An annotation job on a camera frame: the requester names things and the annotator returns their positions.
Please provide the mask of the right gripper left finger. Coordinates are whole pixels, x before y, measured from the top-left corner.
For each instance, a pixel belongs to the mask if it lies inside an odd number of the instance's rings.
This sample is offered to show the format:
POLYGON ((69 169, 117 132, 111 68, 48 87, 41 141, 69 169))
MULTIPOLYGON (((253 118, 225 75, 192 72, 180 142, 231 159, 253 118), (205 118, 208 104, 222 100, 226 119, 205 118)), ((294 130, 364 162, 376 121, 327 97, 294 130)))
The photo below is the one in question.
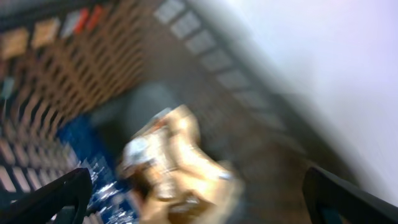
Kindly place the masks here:
POLYGON ((75 170, 1 210, 1 223, 47 223, 64 207, 72 207, 67 223, 81 224, 92 194, 87 168, 75 170))

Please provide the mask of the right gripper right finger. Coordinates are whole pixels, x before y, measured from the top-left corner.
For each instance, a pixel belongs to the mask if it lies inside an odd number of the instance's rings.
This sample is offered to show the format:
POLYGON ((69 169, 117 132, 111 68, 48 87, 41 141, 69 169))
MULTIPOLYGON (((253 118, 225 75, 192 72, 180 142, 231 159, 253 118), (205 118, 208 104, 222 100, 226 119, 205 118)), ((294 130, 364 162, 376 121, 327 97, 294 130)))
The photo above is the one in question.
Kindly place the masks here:
POLYGON ((302 192, 312 223, 397 223, 397 207, 322 168, 306 171, 302 192))

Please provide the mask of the multicolour candy strip pack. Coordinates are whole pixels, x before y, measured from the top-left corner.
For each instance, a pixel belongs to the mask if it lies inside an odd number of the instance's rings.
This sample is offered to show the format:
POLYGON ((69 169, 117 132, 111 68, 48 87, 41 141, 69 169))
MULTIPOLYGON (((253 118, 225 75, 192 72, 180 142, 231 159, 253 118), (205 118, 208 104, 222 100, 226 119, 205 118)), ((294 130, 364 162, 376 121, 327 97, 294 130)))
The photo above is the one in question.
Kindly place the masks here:
POLYGON ((85 216, 91 218, 92 223, 139 223, 138 211, 129 197, 129 186, 116 177, 114 162, 90 118, 77 116, 62 127, 57 136, 72 148, 77 166, 90 172, 92 193, 85 216))

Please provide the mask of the small white brown food bag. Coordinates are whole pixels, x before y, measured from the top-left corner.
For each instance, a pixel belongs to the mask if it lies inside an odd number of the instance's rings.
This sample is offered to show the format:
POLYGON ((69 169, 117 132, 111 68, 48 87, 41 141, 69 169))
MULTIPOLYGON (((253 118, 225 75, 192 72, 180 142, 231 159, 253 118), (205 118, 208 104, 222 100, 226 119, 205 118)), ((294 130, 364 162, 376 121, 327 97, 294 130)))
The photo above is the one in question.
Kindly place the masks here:
POLYGON ((244 183, 231 164, 200 147, 200 128, 185 105, 166 108, 125 145, 116 172, 132 184, 140 223, 228 223, 244 183))

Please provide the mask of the orange spaghetti packet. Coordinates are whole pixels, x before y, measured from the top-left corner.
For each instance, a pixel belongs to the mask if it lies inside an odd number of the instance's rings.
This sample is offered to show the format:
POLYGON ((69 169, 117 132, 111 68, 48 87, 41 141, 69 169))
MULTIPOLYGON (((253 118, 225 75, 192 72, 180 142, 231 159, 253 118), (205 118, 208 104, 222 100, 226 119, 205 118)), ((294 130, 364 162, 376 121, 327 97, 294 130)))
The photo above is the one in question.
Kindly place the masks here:
POLYGON ((63 22, 60 37, 67 38, 74 34, 80 34, 86 29, 93 29, 97 25, 103 11, 104 7, 97 4, 92 8, 87 7, 69 12, 63 22))

